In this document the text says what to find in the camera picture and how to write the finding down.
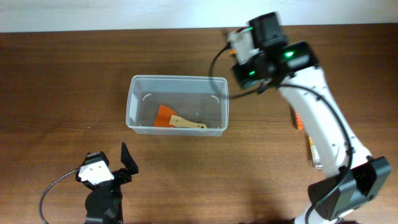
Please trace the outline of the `orange scraper wooden handle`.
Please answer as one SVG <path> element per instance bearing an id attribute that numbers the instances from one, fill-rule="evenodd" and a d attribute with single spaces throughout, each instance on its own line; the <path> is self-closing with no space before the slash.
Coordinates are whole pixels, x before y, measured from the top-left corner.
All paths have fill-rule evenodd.
<path id="1" fill-rule="evenodd" d="M 203 123 L 195 123 L 180 117 L 172 108 L 160 105 L 157 111 L 153 127 L 160 128 L 199 128 L 206 129 Z"/>

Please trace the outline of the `orange bit holder strip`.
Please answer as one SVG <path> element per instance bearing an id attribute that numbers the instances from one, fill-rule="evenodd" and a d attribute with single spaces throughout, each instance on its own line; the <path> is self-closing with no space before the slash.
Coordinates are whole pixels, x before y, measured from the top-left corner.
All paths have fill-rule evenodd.
<path id="1" fill-rule="evenodd" d="M 295 126 L 298 130 L 303 130 L 302 119 L 297 112 L 295 112 Z"/>

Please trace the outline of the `clear screwdriver set pack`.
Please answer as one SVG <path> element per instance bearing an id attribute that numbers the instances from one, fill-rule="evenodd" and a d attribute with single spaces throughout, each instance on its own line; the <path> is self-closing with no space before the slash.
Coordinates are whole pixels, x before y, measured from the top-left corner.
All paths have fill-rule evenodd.
<path id="1" fill-rule="evenodd" d="M 312 140 L 312 138 L 310 136 L 308 136 L 308 143 L 309 143 L 310 152 L 311 152 L 311 155 L 312 155 L 313 167 L 316 168 L 316 169 L 322 169 L 323 166 L 322 166 L 321 161 L 320 161 L 320 156 L 319 156 L 318 151 L 317 151 L 317 149 L 316 149 L 316 147 L 315 147 L 315 145 L 313 143 L 313 140 Z"/>

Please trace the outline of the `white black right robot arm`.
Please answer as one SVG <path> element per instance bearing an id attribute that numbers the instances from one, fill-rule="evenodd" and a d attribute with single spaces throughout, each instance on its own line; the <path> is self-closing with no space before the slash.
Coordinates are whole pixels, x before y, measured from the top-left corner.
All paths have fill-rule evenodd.
<path id="1" fill-rule="evenodd" d="M 317 149 L 325 179 L 308 187 L 310 205 L 295 223 L 342 223 L 345 215 L 373 200 L 391 173 L 356 137 L 336 104 L 324 71 L 306 42 L 291 44 L 276 13 L 249 21 L 228 35 L 233 73 L 242 88 L 279 90 L 301 117 Z"/>

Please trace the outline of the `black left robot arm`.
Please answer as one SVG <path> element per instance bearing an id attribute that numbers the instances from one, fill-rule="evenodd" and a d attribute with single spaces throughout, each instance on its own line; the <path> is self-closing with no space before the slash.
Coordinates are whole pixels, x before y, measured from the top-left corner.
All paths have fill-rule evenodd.
<path id="1" fill-rule="evenodd" d="M 123 168 L 110 171 L 103 151 L 88 153 L 75 176 L 91 192 L 85 200 L 87 224 L 123 224 L 123 193 L 121 186 L 130 183 L 139 168 L 124 142 L 121 143 Z"/>

